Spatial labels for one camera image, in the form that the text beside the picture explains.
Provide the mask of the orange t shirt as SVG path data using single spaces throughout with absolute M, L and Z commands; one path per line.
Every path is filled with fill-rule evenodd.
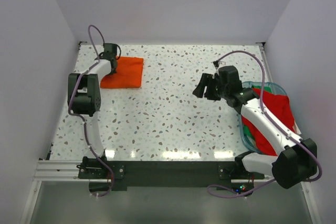
M 100 82 L 103 89 L 136 89 L 142 85 L 144 59 L 120 57 L 117 72 L 105 76 Z

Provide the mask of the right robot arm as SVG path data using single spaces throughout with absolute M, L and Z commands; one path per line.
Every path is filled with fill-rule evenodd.
M 285 126 L 263 103 L 263 91 L 257 93 L 243 86 L 234 66 L 217 67 L 214 74 L 203 73 L 193 95 L 211 101 L 224 99 L 256 127 L 275 151 L 274 156 L 253 151 L 237 156 L 234 165 L 237 177 L 246 178 L 254 172 L 269 175 L 285 189 L 321 178 L 316 143 L 310 138 L 302 139 Z

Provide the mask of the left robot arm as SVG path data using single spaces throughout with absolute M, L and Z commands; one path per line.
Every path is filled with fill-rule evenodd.
M 120 56 L 119 45 L 104 43 L 103 51 L 92 66 L 68 76 L 68 113 L 82 120 L 88 158 L 101 158 L 105 154 L 98 127 L 98 112 L 102 104 L 100 82 L 117 72 Z

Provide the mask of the clear blue plastic bin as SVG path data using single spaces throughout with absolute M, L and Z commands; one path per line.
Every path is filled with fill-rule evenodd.
M 261 82 L 252 82 L 252 81 L 245 81 L 242 83 L 243 88 L 251 88 L 253 85 L 255 86 L 261 86 Z M 264 86 L 264 90 L 265 87 L 270 87 L 272 94 L 274 95 L 287 95 L 287 93 L 285 92 L 285 90 L 278 84 L 273 83 L 273 82 L 266 82 L 265 86 Z M 254 141 L 250 141 L 251 139 L 249 137 L 247 137 L 244 132 L 243 132 L 243 124 L 242 124 L 242 117 L 239 114 L 238 115 L 238 123 L 239 123 L 239 130 L 240 130 L 240 136 L 242 139 L 242 143 L 243 145 L 250 151 L 252 152 L 256 152 L 259 154 L 262 154 L 262 152 L 257 148 L 257 146 L 255 145 Z

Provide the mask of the red t shirt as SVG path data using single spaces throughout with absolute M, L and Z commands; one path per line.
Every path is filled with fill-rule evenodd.
M 286 127 L 298 133 L 295 118 L 290 108 L 290 100 L 287 95 L 274 95 L 269 92 L 263 94 L 264 105 L 272 112 Z M 257 144 L 257 148 L 266 155 L 276 156 L 276 152 L 271 144 Z

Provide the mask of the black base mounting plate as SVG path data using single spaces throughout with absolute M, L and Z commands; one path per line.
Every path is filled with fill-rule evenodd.
M 238 168 L 234 161 L 104 161 L 84 157 L 77 165 L 78 178 L 89 181 L 91 193 L 126 191 L 130 187 L 192 188 L 219 184 L 233 190 L 232 180 L 264 179 L 260 173 Z

